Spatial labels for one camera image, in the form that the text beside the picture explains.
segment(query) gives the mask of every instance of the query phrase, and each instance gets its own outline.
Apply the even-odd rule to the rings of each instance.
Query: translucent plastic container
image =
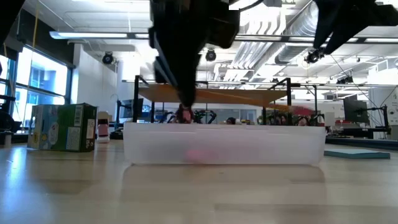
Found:
[[[124,124],[124,154],[135,164],[310,164],[325,148],[324,127]]]

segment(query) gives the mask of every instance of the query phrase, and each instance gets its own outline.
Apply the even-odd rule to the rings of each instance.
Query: green box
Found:
[[[96,115],[97,108],[86,103],[33,106],[28,147],[90,152],[95,148]]]

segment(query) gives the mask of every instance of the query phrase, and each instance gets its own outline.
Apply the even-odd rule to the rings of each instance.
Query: orange board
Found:
[[[175,89],[170,85],[149,85],[139,94],[154,102],[179,103]],[[196,103],[227,103],[267,107],[270,102],[286,96],[285,90],[221,90],[197,89]]]

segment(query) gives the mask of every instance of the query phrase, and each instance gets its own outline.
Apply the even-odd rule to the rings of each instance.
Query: wooden table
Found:
[[[122,141],[97,146],[0,149],[0,223],[397,222],[395,152],[319,167],[130,166]]]

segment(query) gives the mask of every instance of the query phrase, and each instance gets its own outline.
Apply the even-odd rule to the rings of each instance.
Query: monitor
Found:
[[[125,106],[130,106],[131,108],[125,108],[125,107],[121,107],[122,112],[121,112],[121,118],[132,118],[132,109],[134,108],[134,100],[123,100],[122,104]],[[138,117],[140,117],[142,115],[142,106],[144,104],[144,99],[138,99]]]
[[[369,123],[369,116],[366,110],[368,106],[365,101],[344,99],[344,115],[346,121],[357,123]]]

